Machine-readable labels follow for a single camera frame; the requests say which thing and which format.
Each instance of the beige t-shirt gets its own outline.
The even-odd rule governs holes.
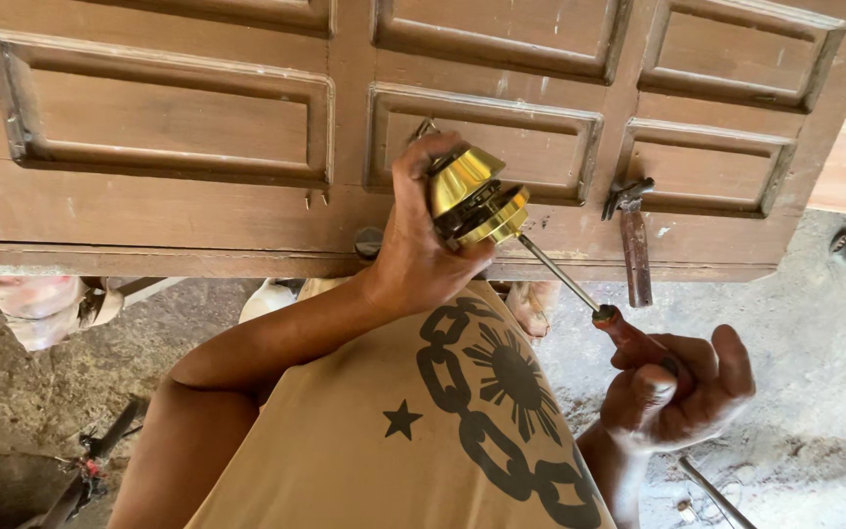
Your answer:
[[[487,283],[280,379],[190,529],[615,527]]]

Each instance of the black star print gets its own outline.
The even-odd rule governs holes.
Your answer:
[[[413,440],[413,437],[410,435],[410,424],[423,416],[422,413],[410,413],[407,411],[407,399],[403,400],[400,409],[397,411],[385,411],[383,415],[390,420],[390,427],[387,428],[387,433],[383,437],[390,437],[397,432],[401,432],[409,440]]]

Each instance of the red screwdriver handle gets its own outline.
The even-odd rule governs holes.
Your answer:
[[[636,369],[647,363],[655,363],[677,377],[678,389],[674,391],[671,402],[677,402],[694,391],[694,375],[684,362],[670,349],[625,321],[615,305],[600,306],[593,313],[593,325],[612,338],[612,343],[622,350]]]

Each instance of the screwdriver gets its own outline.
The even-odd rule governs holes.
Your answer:
[[[655,363],[678,379],[678,387],[674,391],[674,396],[671,397],[671,402],[677,402],[694,391],[694,375],[670,349],[625,321],[622,313],[615,305],[600,305],[597,303],[592,296],[580,288],[580,285],[570,279],[570,276],[556,263],[551,261],[547,254],[527,238],[527,235],[519,233],[518,241],[529,249],[536,258],[540,259],[551,272],[554,272],[554,275],[573,291],[573,294],[578,295],[586,305],[593,309],[594,327],[600,331],[605,331],[612,339],[612,343],[615,343],[616,348],[622,351],[622,354],[629,359],[636,369],[647,363]]]

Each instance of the metal rod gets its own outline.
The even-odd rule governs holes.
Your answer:
[[[678,459],[678,463],[681,463],[681,468],[684,470],[684,473],[687,474],[695,483],[698,484],[699,487],[704,489],[704,492],[707,493],[708,496],[711,497],[713,502],[717,505],[721,512],[724,513],[725,516],[728,518],[733,518],[736,523],[743,527],[743,529],[756,529],[756,526],[752,523],[749,523],[746,520],[746,517],[743,516],[743,513],[736,510],[732,503],[729,502],[724,496],[717,490],[715,487],[711,485],[711,482],[707,481],[704,476],[700,475],[698,469],[694,468],[693,465],[687,460],[687,457],[682,457]]]
[[[561,270],[556,263],[551,261],[550,258],[547,257],[547,254],[545,254],[540,248],[535,246],[534,243],[532,243],[531,240],[527,238],[527,235],[519,234],[518,240],[521,241],[521,244],[523,244],[524,247],[531,250],[531,253],[533,253],[536,258],[540,259],[540,261],[544,263],[544,265],[546,265],[551,272],[554,272],[554,275],[557,276],[561,282],[566,283],[570,290],[573,291],[573,294],[579,295],[580,299],[585,302],[586,305],[589,305],[589,307],[595,312],[598,312],[600,310],[599,303],[593,301],[593,298],[590,297],[585,290],[580,288],[580,285],[576,284],[576,282],[570,279],[570,276],[568,276],[566,272]]]

